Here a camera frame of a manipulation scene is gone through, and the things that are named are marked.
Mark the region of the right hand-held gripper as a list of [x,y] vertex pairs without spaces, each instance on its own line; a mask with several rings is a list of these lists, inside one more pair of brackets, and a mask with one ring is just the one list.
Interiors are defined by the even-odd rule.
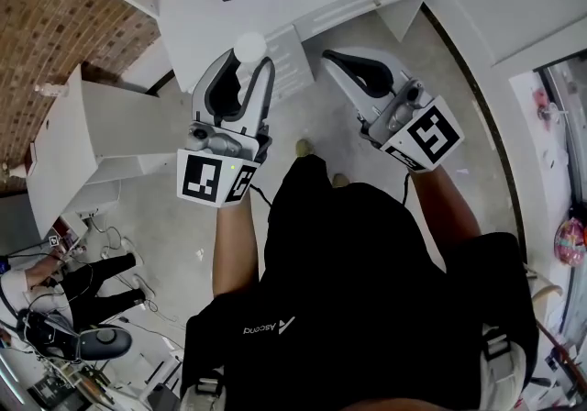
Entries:
[[322,52],[323,66],[367,122],[361,135],[412,172],[430,172],[464,140],[441,96],[433,97],[390,52],[346,47]]

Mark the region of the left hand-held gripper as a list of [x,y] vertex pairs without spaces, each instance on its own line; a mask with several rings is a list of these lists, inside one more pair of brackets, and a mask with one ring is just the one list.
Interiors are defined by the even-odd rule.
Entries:
[[[218,57],[192,92],[194,121],[177,151],[177,196],[221,208],[241,202],[272,144],[268,115],[275,67],[261,60],[238,101],[240,61],[232,49]],[[240,121],[222,122],[236,117]]]

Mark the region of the white cup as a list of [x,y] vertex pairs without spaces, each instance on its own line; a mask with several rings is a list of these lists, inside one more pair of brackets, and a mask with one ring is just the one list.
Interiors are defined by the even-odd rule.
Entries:
[[266,54],[267,43],[258,32],[247,32],[235,42],[233,51],[242,64],[259,63]]

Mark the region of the person's left forearm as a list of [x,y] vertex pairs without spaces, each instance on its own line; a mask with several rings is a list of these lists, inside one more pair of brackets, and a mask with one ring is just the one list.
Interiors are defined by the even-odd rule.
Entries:
[[259,280],[258,244],[247,191],[237,205],[216,211],[213,296],[249,290]]

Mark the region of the person's right forearm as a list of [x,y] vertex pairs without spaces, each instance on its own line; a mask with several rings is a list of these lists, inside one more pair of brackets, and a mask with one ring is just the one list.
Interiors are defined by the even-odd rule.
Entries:
[[477,218],[442,166],[409,173],[427,227],[449,270],[457,249],[482,235]]

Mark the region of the white sign card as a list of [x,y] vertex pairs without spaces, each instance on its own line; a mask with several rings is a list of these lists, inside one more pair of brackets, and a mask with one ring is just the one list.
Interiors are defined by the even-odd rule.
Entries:
[[302,41],[294,25],[274,31],[265,40],[267,54],[275,67],[272,103],[277,103],[314,82]]

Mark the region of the white low cabinet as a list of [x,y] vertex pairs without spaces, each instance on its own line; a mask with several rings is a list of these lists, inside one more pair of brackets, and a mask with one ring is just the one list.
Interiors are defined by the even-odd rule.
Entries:
[[33,141],[27,189],[39,234],[62,216],[108,211],[125,179],[174,172],[191,117],[187,94],[142,94],[85,81],[74,69]]

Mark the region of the person's black clothing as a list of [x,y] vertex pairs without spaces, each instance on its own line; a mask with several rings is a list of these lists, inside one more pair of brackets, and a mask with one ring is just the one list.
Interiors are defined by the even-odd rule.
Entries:
[[184,407],[511,411],[537,362],[517,239],[482,233],[447,270],[410,211],[367,183],[333,188],[296,158],[268,216],[259,277],[186,325]]

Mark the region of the pink patterned ball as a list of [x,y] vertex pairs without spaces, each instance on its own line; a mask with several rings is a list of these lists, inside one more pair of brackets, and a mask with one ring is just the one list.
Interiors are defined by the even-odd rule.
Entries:
[[564,221],[558,228],[554,238],[554,255],[571,267],[578,267],[587,256],[585,228],[576,217]]

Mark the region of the spare grey gripper device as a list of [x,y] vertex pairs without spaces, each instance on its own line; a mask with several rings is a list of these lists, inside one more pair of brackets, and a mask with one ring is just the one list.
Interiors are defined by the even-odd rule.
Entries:
[[61,314],[30,309],[18,313],[17,334],[39,355],[64,361],[112,360],[132,346],[132,336],[124,328],[98,325],[76,331]]

